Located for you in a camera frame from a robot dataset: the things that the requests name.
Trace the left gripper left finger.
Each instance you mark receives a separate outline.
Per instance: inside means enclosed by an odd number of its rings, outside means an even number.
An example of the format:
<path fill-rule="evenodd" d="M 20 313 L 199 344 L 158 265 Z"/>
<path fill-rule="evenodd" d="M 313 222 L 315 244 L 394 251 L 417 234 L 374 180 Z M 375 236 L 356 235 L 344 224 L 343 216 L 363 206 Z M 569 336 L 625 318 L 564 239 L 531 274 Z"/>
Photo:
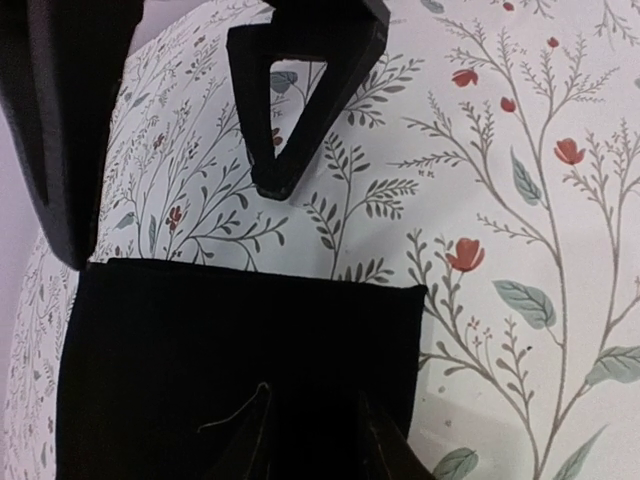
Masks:
<path fill-rule="evenodd" d="M 260 383 L 255 393 L 230 416 L 205 423 L 197 432 L 227 425 L 239 416 L 243 421 L 217 462 L 203 479 L 268 479 L 271 466 L 270 429 L 273 426 L 272 389 Z"/>

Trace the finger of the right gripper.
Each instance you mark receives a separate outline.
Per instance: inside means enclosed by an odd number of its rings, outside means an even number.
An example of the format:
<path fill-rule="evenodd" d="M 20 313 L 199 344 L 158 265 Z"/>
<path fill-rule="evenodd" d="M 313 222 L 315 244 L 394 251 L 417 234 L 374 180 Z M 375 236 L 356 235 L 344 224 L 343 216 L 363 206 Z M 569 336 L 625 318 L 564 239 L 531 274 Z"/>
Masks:
<path fill-rule="evenodd" d="M 94 252 L 110 121 L 141 1 L 4 1 L 1 107 L 57 258 Z"/>
<path fill-rule="evenodd" d="M 272 1 L 266 23 L 234 26 L 226 48 L 257 193 L 284 201 L 386 49 L 381 1 Z"/>

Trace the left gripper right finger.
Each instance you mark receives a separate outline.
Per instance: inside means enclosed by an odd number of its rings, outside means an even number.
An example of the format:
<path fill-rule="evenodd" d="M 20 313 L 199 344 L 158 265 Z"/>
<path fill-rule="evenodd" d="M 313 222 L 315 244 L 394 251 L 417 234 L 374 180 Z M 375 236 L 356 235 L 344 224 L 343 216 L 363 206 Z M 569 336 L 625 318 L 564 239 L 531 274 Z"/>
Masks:
<path fill-rule="evenodd" d="M 434 480 L 391 417 L 359 393 L 358 474 L 368 480 Z"/>

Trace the black t-shirt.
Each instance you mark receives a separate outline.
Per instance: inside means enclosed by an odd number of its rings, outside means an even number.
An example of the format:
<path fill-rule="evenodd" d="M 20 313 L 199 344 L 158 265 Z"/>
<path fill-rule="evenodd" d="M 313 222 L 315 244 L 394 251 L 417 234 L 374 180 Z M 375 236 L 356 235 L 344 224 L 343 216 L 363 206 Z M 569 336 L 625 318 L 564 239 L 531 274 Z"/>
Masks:
<path fill-rule="evenodd" d="M 59 479 L 203 479 L 272 389 L 268 479 L 359 479 L 363 392 L 408 437 L 423 286 L 111 260 L 81 273 L 56 401 Z"/>

